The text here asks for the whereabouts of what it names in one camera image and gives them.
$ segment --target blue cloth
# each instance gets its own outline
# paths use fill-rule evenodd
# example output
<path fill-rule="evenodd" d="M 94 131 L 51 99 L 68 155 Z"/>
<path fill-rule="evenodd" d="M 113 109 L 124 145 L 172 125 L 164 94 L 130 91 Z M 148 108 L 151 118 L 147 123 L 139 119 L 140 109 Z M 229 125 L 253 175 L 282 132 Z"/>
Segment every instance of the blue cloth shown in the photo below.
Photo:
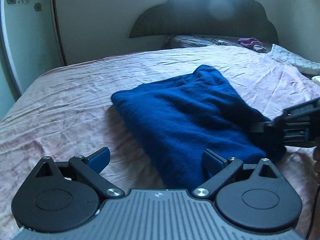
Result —
<path fill-rule="evenodd" d="M 285 153 L 282 132 L 249 133 L 253 122 L 270 120 L 211 66 L 118 91 L 111 100 L 168 188 L 193 190 L 209 179 L 201 163 L 205 148 L 244 163 L 278 161 Z"/>

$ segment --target purple cloth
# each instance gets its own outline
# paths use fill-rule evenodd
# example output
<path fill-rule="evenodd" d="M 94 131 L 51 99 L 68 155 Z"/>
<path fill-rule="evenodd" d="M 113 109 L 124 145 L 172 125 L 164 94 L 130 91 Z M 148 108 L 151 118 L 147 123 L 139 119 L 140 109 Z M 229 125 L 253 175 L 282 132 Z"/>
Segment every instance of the purple cloth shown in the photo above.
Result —
<path fill-rule="evenodd" d="M 261 41 L 257 40 L 256 38 L 240 38 L 238 43 L 248 49 L 253 49 L 253 46 L 255 45 L 262 46 Z"/>

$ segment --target headboard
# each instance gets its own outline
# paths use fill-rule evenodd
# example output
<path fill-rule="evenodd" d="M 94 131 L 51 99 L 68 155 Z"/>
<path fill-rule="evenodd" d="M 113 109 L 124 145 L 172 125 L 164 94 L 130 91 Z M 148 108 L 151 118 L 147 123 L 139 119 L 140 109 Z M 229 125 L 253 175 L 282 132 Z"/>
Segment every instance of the headboard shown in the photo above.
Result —
<path fill-rule="evenodd" d="M 161 34 L 254 37 L 279 43 L 276 28 L 255 0 L 167 0 L 139 16 L 130 38 Z"/>

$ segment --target wall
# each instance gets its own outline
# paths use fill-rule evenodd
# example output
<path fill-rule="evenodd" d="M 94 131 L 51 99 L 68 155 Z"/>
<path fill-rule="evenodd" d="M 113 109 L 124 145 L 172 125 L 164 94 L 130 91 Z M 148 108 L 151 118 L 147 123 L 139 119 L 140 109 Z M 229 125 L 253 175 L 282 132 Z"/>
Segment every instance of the wall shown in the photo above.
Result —
<path fill-rule="evenodd" d="M 157 50 L 165 36 L 129 39 L 136 19 L 164 0 L 56 0 L 68 64 L 134 51 Z"/>
<path fill-rule="evenodd" d="M 51 0 L 8 4 L 4 17 L 12 59 L 22 93 L 41 74 L 63 65 L 53 25 Z M 35 5 L 41 4 L 41 11 Z"/>
<path fill-rule="evenodd" d="M 282 47 L 320 62 L 320 0 L 256 0 L 278 31 Z"/>
<path fill-rule="evenodd" d="M 6 115 L 18 98 L 0 42 L 0 120 Z"/>

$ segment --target finger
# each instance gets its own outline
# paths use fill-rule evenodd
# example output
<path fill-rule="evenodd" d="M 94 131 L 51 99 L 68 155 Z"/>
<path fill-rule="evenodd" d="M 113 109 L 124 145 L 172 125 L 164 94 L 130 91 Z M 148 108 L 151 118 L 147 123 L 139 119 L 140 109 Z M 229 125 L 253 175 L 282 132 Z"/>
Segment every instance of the finger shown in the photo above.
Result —
<path fill-rule="evenodd" d="M 320 161 L 317 161 L 317 162 L 316 162 L 314 171 L 315 171 L 316 173 L 320 173 Z"/>
<path fill-rule="evenodd" d="M 313 152 L 313 159 L 315 161 L 320 161 L 320 149 L 318 147 Z"/>

